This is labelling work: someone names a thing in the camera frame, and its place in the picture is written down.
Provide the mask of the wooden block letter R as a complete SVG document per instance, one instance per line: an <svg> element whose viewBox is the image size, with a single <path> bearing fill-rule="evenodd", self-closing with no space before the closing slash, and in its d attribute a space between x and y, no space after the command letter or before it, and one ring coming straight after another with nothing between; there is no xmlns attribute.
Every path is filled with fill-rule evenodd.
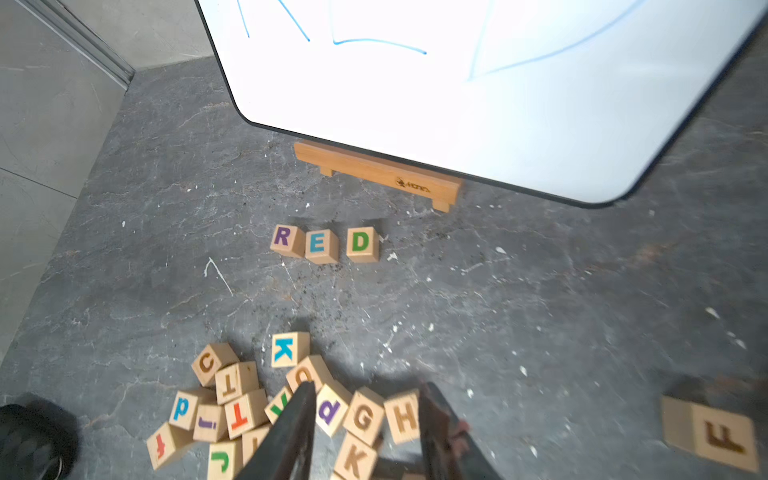
<svg viewBox="0 0 768 480"><path fill-rule="evenodd" d="M305 256L306 234L295 225L278 224L270 241L270 249L282 256L303 258Z"/></svg>

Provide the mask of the wooden block letter F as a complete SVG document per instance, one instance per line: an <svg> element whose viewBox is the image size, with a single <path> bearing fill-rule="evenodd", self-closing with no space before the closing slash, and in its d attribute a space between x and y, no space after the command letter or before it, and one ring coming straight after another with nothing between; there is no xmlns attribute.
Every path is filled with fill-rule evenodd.
<svg viewBox="0 0 768 480"><path fill-rule="evenodd" d="M759 472L755 427L749 417L662 396L661 418L667 445L744 471Z"/></svg>

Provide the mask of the wooden block letter E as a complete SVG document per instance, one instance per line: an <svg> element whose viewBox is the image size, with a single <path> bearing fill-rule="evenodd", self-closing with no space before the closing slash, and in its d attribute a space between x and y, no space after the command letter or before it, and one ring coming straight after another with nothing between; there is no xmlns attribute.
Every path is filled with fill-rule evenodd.
<svg viewBox="0 0 768 480"><path fill-rule="evenodd" d="M330 229L306 234L305 258L318 265L339 262L340 246L337 235Z"/></svg>

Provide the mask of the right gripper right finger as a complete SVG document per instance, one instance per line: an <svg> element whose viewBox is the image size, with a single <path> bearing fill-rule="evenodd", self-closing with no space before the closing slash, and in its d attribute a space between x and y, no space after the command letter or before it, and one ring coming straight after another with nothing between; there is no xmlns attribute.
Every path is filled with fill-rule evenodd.
<svg viewBox="0 0 768 480"><path fill-rule="evenodd" d="M420 442L426 479L496 479L501 476L470 435L436 384L419 389Z"/></svg>

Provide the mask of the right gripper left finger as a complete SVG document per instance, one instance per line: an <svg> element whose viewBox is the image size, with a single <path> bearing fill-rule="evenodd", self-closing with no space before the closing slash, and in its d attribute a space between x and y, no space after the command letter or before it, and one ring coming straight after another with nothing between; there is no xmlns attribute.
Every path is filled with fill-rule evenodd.
<svg viewBox="0 0 768 480"><path fill-rule="evenodd" d="M316 414L316 390L303 382L284 407L261 446L237 480L307 480L310 478Z"/></svg>

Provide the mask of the wooden block letter D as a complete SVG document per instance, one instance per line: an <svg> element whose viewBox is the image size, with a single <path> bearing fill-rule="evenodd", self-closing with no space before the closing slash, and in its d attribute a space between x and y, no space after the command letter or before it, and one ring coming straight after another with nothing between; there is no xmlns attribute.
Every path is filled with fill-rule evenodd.
<svg viewBox="0 0 768 480"><path fill-rule="evenodd" d="M349 228L346 243L347 257L354 263L376 263L379 261L380 240L372 226Z"/></svg>

